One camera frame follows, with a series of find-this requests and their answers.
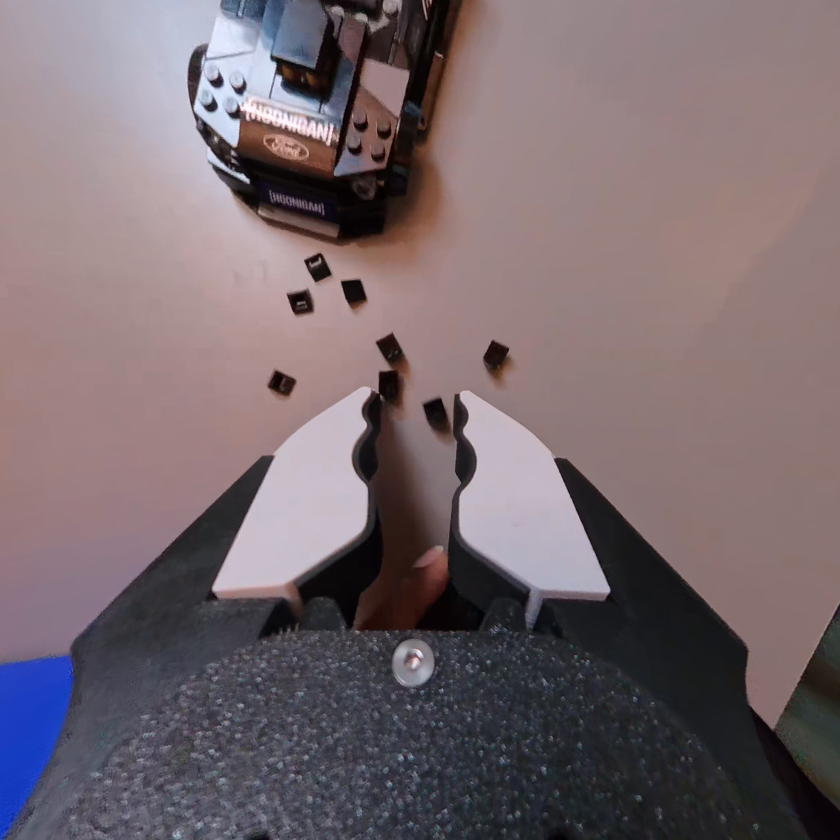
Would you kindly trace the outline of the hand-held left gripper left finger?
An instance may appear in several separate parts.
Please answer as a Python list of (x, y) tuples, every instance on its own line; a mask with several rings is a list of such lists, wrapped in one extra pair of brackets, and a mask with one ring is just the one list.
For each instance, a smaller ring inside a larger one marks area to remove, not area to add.
[(219, 601), (358, 603), (382, 566), (371, 485), (381, 414), (363, 386), (278, 447), (213, 582)]

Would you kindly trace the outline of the blue plastic bin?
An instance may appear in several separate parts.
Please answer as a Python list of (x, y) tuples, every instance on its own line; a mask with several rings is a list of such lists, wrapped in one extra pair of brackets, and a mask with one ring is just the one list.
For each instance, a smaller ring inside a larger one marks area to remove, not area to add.
[(1, 665), (1, 836), (22, 811), (56, 747), (70, 704), (68, 655)]

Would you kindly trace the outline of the black lego car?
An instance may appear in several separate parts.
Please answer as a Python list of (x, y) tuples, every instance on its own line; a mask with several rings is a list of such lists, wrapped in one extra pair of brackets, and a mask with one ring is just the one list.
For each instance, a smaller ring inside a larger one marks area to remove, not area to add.
[(432, 122), (460, 1), (223, 1), (187, 90), (207, 160), (266, 221), (380, 234)]

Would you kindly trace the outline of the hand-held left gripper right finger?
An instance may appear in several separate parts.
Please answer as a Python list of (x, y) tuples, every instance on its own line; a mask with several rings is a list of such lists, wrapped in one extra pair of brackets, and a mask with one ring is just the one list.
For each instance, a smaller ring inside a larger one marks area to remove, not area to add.
[(550, 448), (473, 392), (456, 394), (454, 409), (457, 594), (484, 614), (513, 601), (527, 628), (549, 602), (606, 603), (611, 587)]

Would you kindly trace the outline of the cluster of small black tiles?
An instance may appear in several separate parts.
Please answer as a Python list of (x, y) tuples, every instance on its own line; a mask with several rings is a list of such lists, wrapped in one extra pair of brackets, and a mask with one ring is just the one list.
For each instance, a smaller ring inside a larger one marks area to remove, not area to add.
[[(303, 262), (311, 279), (315, 282), (325, 280), (332, 275), (329, 264), (322, 253), (307, 257)], [(366, 293), (361, 279), (342, 280), (341, 288), (345, 300), (352, 308), (357, 308), (366, 302)], [(296, 290), (288, 293), (287, 297), (292, 313), (296, 316), (313, 312), (312, 294), (309, 290)], [(393, 333), (378, 339), (376, 346), (389, 366), (386, 371), (381, 371), (378, 374), (377, 391), (385, 403), (397, 404), (402, 394), (399, 368), (406, 361), (403, 348)], [(510, 349), (506, 344), (492, 340), (482, 357), (483, 364), (489, 372), (497, 373), (508, 362), (509, 353)], [(297, 381), (293, 376), (274, 370), (269, 377), (267, 387), (279, 396), (289, 396), (296, 383)], [(423, 412), (428, 425), (432, 429), (442, 432), (448, 428), (447, 410), (441, 397), (435, 397), (424, 402)]]

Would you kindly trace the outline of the person's left hand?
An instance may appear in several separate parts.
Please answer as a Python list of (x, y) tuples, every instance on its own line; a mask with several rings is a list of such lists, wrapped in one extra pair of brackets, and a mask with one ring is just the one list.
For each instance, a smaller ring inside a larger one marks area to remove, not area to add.
[(363, 591), (353, 630), (413, 629), (445, 593), (448, 582), (448, 552), (443, 545), (435, 545), (421, 554), (399, 581), (388, 582), (379, 576)]

